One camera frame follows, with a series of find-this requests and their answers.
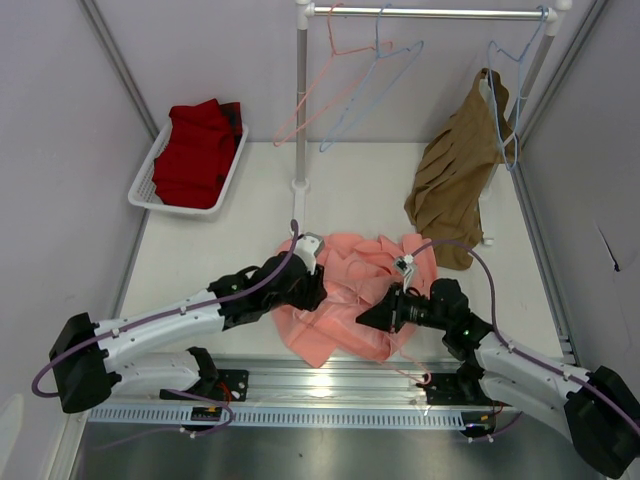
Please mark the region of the pink pleated skirt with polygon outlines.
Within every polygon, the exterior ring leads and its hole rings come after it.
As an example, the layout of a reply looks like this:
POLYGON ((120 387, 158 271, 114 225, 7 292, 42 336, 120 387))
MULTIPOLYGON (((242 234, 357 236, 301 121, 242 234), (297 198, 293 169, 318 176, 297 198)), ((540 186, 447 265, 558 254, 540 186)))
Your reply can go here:
POLYGON ((421 235, 405 234, 394 242, 384 235, 368 239, 355 233, 324 238, 318 256, 324 268, 327 297, 314 311, 283 306, 272 318, 284 345, 314 368, 341 350, 357 357, 384 362, 404 346, 415 332, 405 325, 395 334, 360 325, 356 318, 378 304, 391 284, 402 283, 394 260, 427 243, 421 235))

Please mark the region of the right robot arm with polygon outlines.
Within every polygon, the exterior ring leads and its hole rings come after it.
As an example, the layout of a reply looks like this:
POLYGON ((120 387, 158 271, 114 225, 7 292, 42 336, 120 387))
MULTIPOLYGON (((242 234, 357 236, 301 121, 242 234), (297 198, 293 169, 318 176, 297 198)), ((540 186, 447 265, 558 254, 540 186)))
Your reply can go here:
POLYGON ((600 366, 572 366, 507 339, 472 312, 453 279, 438 279, 428 295, 392 284, 357 323, 385 333, 406 325, 441 330, 464 373, 458 395, 512 406, 564 436, 598 473, 619 479, 639 457, 639 402, 623 378, 600 366))

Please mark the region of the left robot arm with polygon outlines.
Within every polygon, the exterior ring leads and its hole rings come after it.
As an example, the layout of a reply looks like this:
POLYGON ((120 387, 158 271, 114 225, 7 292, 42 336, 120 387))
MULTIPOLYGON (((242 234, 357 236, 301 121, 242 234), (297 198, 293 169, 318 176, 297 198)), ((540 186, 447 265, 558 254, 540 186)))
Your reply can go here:
POLYGON ((158 349, 255 323, 280 307, 313 312, 326 297, 323 266, 281 252, 155 313, 99 322, 76 314, 49 352, 53 396, 66 414, 90 410, 115 394, 211 398, 219 374, 205 348, 190 347, 170 359, 158 349))

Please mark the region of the brown pleated skirt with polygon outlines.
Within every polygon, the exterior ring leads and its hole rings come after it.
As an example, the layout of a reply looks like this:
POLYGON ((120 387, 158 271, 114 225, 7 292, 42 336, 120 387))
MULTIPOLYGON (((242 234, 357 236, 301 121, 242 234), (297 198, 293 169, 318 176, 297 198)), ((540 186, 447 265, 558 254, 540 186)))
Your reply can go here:
POLYGON ((509 91, 484 68, 461 106, 425 147, 404 209, 425 239, 473 248, 483 238, 478 201, 493 167, 519 151, 505 110, 509 91))

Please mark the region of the red skirt in basket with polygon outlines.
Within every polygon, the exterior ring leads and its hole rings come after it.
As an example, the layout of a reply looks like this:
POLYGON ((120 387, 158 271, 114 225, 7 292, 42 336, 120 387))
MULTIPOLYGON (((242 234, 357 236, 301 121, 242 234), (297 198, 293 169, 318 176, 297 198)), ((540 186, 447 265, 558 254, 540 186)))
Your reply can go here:
POLYGON ((176 203, 200 208, 215 202, 240 138, 233 135, 220 104, 211 99, 171 108, 173 130, 155 167, 159 195, 178 190, 176 203))

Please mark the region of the dark plaid skirt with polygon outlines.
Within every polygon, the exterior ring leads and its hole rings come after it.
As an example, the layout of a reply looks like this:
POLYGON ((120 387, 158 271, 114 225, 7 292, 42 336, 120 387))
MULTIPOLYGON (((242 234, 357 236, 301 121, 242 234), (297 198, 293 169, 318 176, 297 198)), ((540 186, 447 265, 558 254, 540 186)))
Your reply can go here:
POLYGON ((243 135, 243 121, 240 102, 228 102, 219 105, 221 113, 227 118, 235 137, 243 135))

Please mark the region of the silver clothes rack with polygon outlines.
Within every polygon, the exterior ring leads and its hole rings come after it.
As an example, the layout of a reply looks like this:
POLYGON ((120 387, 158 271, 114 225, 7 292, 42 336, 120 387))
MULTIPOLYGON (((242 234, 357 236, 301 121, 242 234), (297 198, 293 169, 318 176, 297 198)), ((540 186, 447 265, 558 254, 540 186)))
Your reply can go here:
MULTIPOLYGON (((487 62, 488 66, 491 67, 491 49, 495 50, 496 54, 502 54, 505 57, 509 58, 511 61, 515 62, 518 65, 518 90, 517 90, 517 99, 513 105, 509 118, 507 120, 507 124, 510 125, 512 129, 512 134, 506 138, 506 140, 498 140, 501 153, 503 155, 503 164, 506 167, 508 172, 512 172, 516 166, 518 166, 518 158, 519 154, 517 153, 519 147, 518 140, 518 129, 519 122, 521 118, 521 114, 524 111, 525 105, 528 101, 529 94, 536 82, 536 79, 539 75, 539 72, 544 64, 544 61, 548 55, 548 52, 553 44, 555 37, 561 29, 561 25, 563 23, 566 14, 570 11, 573 5, 573 1, 555 1, 553 7, 551 6, 538 6, 536 10, 487 10, 487 9, 444 9, 444 8, 413 8, 413 7, 392 7, 390 4, 380 8, 374 7, 345 7, 339 6, 318 6, 312 1, 295 1, 296 3, 296 23, 297 23, 297 41, 296 41, 296 55, 297 55, 297 73, 296 73, 296 83, 297 83, 297 105, 294 114, 292 117, 283 125, 283 127, 279 130, 283 130, 290 122, 293 120, 296 121, 296 127, 294 131, 285 136, 282 140, 273 140, 274 146, 279 146, 285 142, 287 142, 291 137, 295 135, 295 176, 292 180, 291 188, 293 192, 293 220, 295 220, 298 224, 300 231, 304 226, 305 214, 306 214, 306 198, 310 188, 310 182, 307 178, 307 168, 306 168, 306 156, 307 156, 307 126, 320 114, 322 114, 325 110, 330 108, 335 101, 342 98, 344 95, 349 93, 351 90, 355 88, 355 93, 353 98, 349 101, 349 105, 351 105, 352 101, 357 99, 361 90, 366 86, 367 82, 370 80, 370 77, 373 75, 374 70, 378 63, 381 60, 386 58, 390 58, 399 53, 403 53, 405 50, 407 52, 415 51, 415 55, 413 55, 409 61, 409 63, 403 67, 403 69, 394 77, 393 81, 389 84, 386 90, 380 94, 380 96, 367 107, 368 110, 365 111, 360 117, 358 117, 357 121, 359 122, 361 118, 364 118, 363 115, 366 115, 369 110, 372 110, 375 106, 377 106, 384 95, 391 89, 391 87, 396 83, 396 81, 405 73, 405 71, 412 65, 412 63, 417 59, 418 55, 422 51, 424 47, 424 41, 420 40, 415 45, 410 48, 404 48, 401 50, 393 50, 390 53, 382 54, 380 49, 380 41, 379 41, 379 21, 382 17, 389 18, 420 18, 420 19, 443 19, 443 20, 500 20, 500 21, 537 21, 538 26, 535 30, 533 36, 523 49, 522 53, 519 54, 518 57, 515 57, 508 53, 504 48, 500 47, 498 43, 492 40, 487 47, 487 62), (331 17, 332 15, 337 14, 343 17, 375 17, 375 38, 373 47, 362 47, 358 49, 345 50, 345 51, 337 51, 334 45, 333 33, 331 28, 331 17), (329 33, 329 43, 330 43, 330 57, 326 62, 325 66, 322 68, 320 74, 316 77, 316 79, 312 82, 311 86, 307 84, 307 58, 308 58, 308 27, 309 27, 309 19, 314 16, 324 16, 327 18, 327 26, 329 33), (539 33, 542 31, 542 27, 545 27, 544 34, 542 35, 540 44, 538 49, 536 50, 535 56, 531 62, 531 65, 527 71, 526 77, 522 77, 522 66, 524 65, 525 57, 532 43, 538 37, 539 33), (306 102, 309 94, 315 88, 319 80, 325 75, 327 69, 333 63, 335 57, 351 55, 354 53, 360 53, 362 51, 372 50, 375 53, 375 58, 373 63, 371 64, 369 70, 362 76, 360 79, 356 80, 351 86, 346 87, 344 91, 337 94, 337 96, 329 102, 321 111, 317 112, 312 116, 312 118, 307 118, 306 113, 306 102), (506 157, 506 146, 508 142, 513 140, 515 145, 516 153, 515 159, 513 162, 508 163, 506 157)), ((349 105, 345 107, 344 112, 349 110, 349 105)), ((345 131, 351 128, 351 126, 356 125, 358 123, 354 120, 353 124, 350 124, 349 127, 345 127, 345 131)), ((486 220, 487 228, 485 236, 483 237, 482 243, 485 245, 492 245, 495 241, 494 237, 490 236, 489 233, 493 234, 494 225, 490 222, 494 220, 491 216, 493 210, 491 210, 487 204, 490 190, 491 190, 491 182, 495 176, 497 171, 497 167, 493 167, 491 174, 489 175, 489 179, 487 180, 485 186, 480 195, 480 219, 486 220)))

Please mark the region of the white plastic laundry basket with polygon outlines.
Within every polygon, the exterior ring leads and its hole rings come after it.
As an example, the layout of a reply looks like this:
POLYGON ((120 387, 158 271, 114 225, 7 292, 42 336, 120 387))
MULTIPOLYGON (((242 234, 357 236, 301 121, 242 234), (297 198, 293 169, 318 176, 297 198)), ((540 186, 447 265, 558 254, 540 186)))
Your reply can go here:
POLYGON ((183 202, 176 203, 176 200, 178 200, 178 190, 166 192, 164 195, 159 195, 157 193, 158 185, 154 180, 156 160, 166 150, 172 130, 172 121, 168 120, 152 143, 134 177, 133 183, 131 184, 127 194, 129 203, 146 210, 158 211, 167 214, 191 217, 218 216, 219 211, 225 203, 227 194, 234 183, 237 167, 241 163, 243 150, 249 135, 249 126, 245 122, 241 123, 241 136, 235 149, 233 160, 223 182, 220 185, 215 202, 207 208, 187 206, 183 202))

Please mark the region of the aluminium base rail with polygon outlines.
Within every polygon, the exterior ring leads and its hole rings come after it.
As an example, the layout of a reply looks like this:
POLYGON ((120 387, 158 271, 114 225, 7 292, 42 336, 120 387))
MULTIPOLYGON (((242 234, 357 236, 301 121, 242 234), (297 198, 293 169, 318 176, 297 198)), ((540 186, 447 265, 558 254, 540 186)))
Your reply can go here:
MULTIPOLYGON (((245 399, 239 406, 302 408, 404 408, 424 404, 426 393, 417 382, 396 372, 421 377, 415 366, 396 355, 387 364, 393 370, 353 356, 330 358, 313 368, 303 360, 288 356, 213 355, 220 370, 248 373, 245 399)), ((432 375, 453 374, 456 360, 431 358, 417 360, 432 375)), ((143 365, 132 362, 121 370, 126 385, 114 390, 115 401, 160 400, 160 391, 178 386, 186 373, 186 361, 178 353, 158 353, 143 358, 143 365)))

